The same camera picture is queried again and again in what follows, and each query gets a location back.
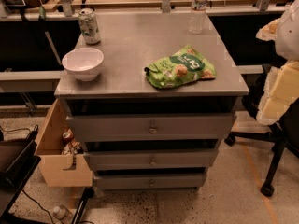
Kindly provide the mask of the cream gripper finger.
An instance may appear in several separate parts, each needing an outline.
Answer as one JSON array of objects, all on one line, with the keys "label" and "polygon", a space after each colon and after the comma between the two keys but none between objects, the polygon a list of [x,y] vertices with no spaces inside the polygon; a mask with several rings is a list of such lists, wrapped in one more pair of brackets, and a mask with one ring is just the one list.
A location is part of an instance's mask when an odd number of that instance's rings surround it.
[{"label": "cream gripper finger", "polygon": [[275,41],[277,37],[278,22],[279,19],[270,21],[257,32],[256,37],[263,41]]},{"label": "cream gripper finger", "polygon": [[280,68],[272,67],[263,91],[256,119],[262,125],[272,125],[299,98],[299,62],[288,60]]}]

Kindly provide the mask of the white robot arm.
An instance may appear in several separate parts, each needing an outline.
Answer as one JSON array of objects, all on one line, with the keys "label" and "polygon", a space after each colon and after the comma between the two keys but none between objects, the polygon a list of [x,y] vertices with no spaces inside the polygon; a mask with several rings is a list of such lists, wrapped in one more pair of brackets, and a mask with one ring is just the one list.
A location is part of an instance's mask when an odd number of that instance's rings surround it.
[{"label": "white robot arm", "polygon": [[279,19],[260,29],[256,37],[273,40],[276,54],[287,60],[280,68],[270,69],[258,105],[257,121],[272,125],[299,98],[299,0],[295,0]]}]

